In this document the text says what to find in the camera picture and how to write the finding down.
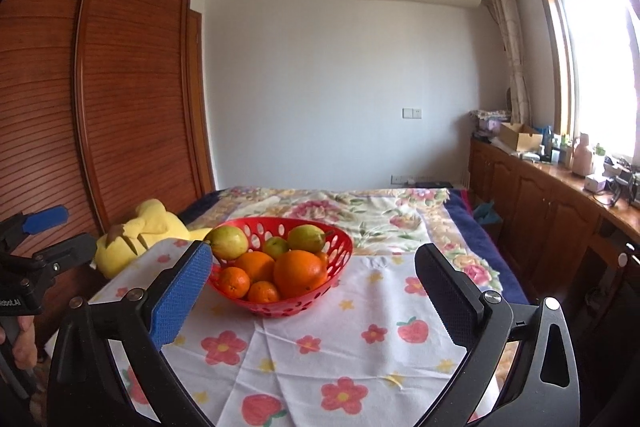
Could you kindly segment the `person's left hand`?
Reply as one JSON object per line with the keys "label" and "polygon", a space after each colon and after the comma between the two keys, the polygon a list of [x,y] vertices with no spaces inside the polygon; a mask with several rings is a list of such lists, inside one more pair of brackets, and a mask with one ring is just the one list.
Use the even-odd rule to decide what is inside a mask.
{"label": "person's left hand", "polygon": [[18,369],[34,369],[38,361],[34,317],[17,317],[18,334],[13,343],[12,355]]}

